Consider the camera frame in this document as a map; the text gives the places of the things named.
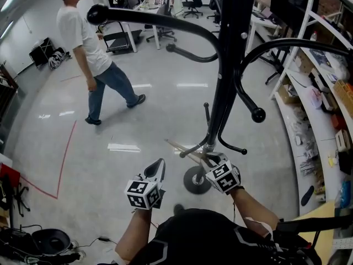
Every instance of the reflective floor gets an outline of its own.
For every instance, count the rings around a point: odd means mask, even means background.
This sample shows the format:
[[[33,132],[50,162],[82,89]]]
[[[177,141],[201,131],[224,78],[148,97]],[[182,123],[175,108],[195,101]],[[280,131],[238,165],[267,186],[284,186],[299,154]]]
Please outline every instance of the reflective floor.
[[[188,18],[209,30],[216,30],[212,19]],[[152,35],[152,31],[143,36]],[[213,54],[205,40],[179,31],[178,46],[200,56]],[[123,191],[129,179],[158,158],[167,164],[161,210],[152,221],[162,223],[173,213],[173,205],[218,211],[233,220],[230,197],[211,189],[193,195],[183,186],[185,171],[195,163],[180,158],[164,139],[191,146],[206,135],[203,104],[212,105],[218,62],[195,63],[144,40],[138,53],[112,56],[126,72],[137,94],[146,102],[129,110],[115,91],[106,88],[101,112],[102,125],[88,125],[88,92],[75,59],[53,71],[38,92],[18,136],[14,168],[30,184],[26,201],[31,212],[17,218],[17,225],[41,224],[63,229],[81,245],[100,235],[119,240],[131,217],[131,207]],[[27,74],[35,73],[31,68]],[[266,110],[264,123],[252,122],[250,113],[236,100],[224,131],[230,144],[248,149],[243,156],[217,145],[242,173],[246,190],[266,207],[286,220],[298,215],[297,185],[291,150],[281,115],[268,96],[275,81],[265,85],[274,69],[262,61],[249,66],[244,88]],[[243,224],[239,215],[237,222]],[[113,245],[97,242],[85,248],[84,264],[110,262]]]

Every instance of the table leg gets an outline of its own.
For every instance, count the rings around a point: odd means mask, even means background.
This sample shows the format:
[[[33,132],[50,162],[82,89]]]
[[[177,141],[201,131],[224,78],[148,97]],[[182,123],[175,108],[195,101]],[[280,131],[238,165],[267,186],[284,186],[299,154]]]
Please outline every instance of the table leg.
[[[249,42],[247,47],[247,54],[249,54],[250,51],[252,50],[255,32],[256,32],[256,24],[252,22],[252,29],[250,31]]]
[[[161,49],[161,47],[159,46],[157,27],[155,25],[153,26],[153,33],[154,33],[154,39],[156,40],[157,49],[159,50],[159,49]]]
[[[131,42],[132,49],[136,53],[137,52],[136,44],[135,44],[135,41],[133,40],[133,36],[132,36],[132,33],[131,33],[130,26],[129,26],[128,23],[124,23],[124,24],[125,24],[125,29],[127,31],[127,35],[129,36],[129,39],[130,39],[130,42]]]

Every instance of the forearm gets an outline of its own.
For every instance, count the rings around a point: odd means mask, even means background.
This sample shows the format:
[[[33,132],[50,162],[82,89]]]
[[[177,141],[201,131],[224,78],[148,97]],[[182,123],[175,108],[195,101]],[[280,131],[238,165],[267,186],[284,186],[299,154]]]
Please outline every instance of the forearm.
[[[131,261],[148,243],[151,225],[151,210],[136,210],[132,219],[115,247],[115,251],[125,261]]]
[[[252,218],[254,221],[258,222],[264,222],[268,224],[273,230],[276,229],[279,222],[278,217],[272,211],[256,201],[244,189],[231,190],[230,194],[246,226],[250,230],[262,236],[268,234],[267,230],[261,224],[247,220],[246,218]]]
[[[73,53],[76,57],[78,65],[81,68],[84,76],[86,77],[87,80],[91,80],[93,78],[93,75],[92,75],[92,72],[88,66],[87,57],[86,57],[86,54],[85,54],[82,46],[75,48],[73,50]]]

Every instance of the black ball knob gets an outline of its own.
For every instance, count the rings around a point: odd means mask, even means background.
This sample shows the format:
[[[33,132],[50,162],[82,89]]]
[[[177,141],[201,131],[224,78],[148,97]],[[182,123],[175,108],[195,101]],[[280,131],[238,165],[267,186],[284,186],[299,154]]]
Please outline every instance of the black ball knob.
[[[109,8],[102,4],[96,4],[91,7],[87,13],[87,21],[94,25],[101,25],[108,19]]]
[[[252,112],[252,119],[255,123],[262,123],[266,119],[266,112],[263,108],[256,108]]]
[[[175,47],[176,47],[175,44],[170,43],[170,44],[167,45],[166,50],[168,52],[174,52]]]

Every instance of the black shirt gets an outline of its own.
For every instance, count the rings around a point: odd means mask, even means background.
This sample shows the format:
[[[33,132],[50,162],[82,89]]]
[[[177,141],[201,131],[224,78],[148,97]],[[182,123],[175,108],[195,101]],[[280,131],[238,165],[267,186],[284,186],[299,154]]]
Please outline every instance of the black shirt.
[[[140,264],[321,264],[310,243],[297,235],[274,232],[263,238],[225,216],[183,210],[161,224],[156,237],[130,265]]]

